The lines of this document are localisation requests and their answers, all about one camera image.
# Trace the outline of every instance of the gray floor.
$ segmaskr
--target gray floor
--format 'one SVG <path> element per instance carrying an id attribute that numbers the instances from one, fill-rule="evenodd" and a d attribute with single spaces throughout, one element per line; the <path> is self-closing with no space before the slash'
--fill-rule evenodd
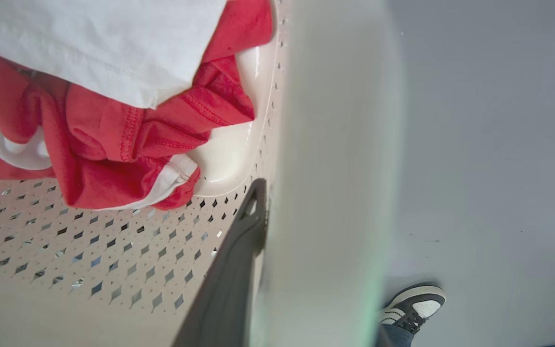
<path id="1" fill-rule="evenodd" d="M 447 291 L 415 347 L 555 343 L 555 1 L 390 4 L 409 118 L 387 297 Z"/>

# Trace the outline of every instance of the blue denim pant leg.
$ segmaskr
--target blue denim pant leg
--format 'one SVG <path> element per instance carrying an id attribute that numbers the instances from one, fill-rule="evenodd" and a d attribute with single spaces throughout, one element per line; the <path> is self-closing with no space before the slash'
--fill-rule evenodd
<path id="1" fill-rule="evenodd" d="M 378 337 L 374 347 L 410 347 L 413 334 L 388 324 L 379 324 Z"/>

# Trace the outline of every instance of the shoe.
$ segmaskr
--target shoe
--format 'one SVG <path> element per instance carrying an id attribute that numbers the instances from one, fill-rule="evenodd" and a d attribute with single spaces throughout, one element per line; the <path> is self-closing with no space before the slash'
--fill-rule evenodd
<path id="1" fill-rule="evenodd" d="M 379 323 L 400 327 L 416 334 L 421 325 L 433 316 L 447 300 L 445 291 L 437 286 L 416 286 L 397 294 L 379 314 Z"/>

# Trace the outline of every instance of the sneaker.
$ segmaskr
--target sneaker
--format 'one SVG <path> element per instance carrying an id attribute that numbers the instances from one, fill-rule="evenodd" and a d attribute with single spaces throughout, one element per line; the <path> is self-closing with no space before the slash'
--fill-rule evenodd
<path id="1" fill-rule="evenodd" d="M 447 300 L 437 286 L 416 286 L 397 294 L 379 314 L 379 323 L 400 327 L 416 334 Z"/>

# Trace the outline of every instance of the white stripe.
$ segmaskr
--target white stripe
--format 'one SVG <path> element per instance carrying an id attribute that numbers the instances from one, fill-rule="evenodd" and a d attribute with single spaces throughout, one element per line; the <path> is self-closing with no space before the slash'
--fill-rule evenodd
<path id="1" fill-rule="evenodd" d="M 123 210 L 123 209 L 140 209 L 152 204 L 156 204 L 172 194 L 176 187 L 185 184 L 194 173 L 198 165 L 185 154 L 176 154 L 170 158 L 170 161 L 164 165 L 162 171 L 158 174 L 156 182 L 151 187 L 148 195 L 138 201 L 130 202 L 123 206 L 108 207 L 102 210 Z"/>
<path id="2" fill-rule="evenodd" d="M 42 127 L 31 137 L 28 143 L 16 143 L 7 139 L 0 131 L 0 158 L 4 162 L 25 170 L 43 170 L 52 166 L 46 151 Z"/>

